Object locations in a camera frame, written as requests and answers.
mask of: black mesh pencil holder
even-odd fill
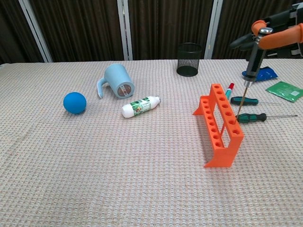
[[[202,46],[194,43],[184,43],[178,46],[177,73],[184,77],[193,77],[198,73]]]

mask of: table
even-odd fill
[[[278,81],[303,88],[303,60],[264,60],[279,77],[249,88],[259,105],[242,113],[299,116],[242,124],[231,168],[203,167],[212,148],[192,113],[212,83],[234,82],[241,96],[245,60],[201,60],[191,78],[176,73],[177,60],[118,61],[134,95],[117,99],[107,86],[100,99],[97,81],[112,63],[0,67],[0,226],[303,225],[303,98],[265,91]],[[86,97],[80,115],[62,105],[72,91]],[[155,109],[121,115],[155,95]]]

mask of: bottle label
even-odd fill
[[[143,98],[130,104],[133,107],[134,116],[148,111],[152,107],[151,102],[148,98]]]

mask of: blue object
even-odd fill
[[[272,68],[267,66],[267,67],[261,68],[259,70],[259,73],[256,78],[256,82],[273,79],[273,78],[277,78],[277,77],[278,77],[278,75],[275,73],[275,71]]]
[[[80,114],[85,110],[86,99],[78,92],[71,92],[65,96],[63,106],[70,113]]]
[[[103,97],[102,85],[109,83],[118,98],[128,98],[134,93],[134,84],[125,67],[121,64],[111,64],[104,72],[104,78],[97,82],[98,95]]]

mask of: dark curtain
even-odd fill
[[[30,0],[54,62],[124,60],[116,0]]]
[[[180,43],[205,52],[212,0],[129,0],[134,60],[176,59]]]
[[[251,25],[262,18],[291,7],[290,0],[224,0],[213,59],[245,59],[250,51],[230,49],[229,44],[251,32]]]
[[[18,0],[0,0],[0,64],[44,62]]]

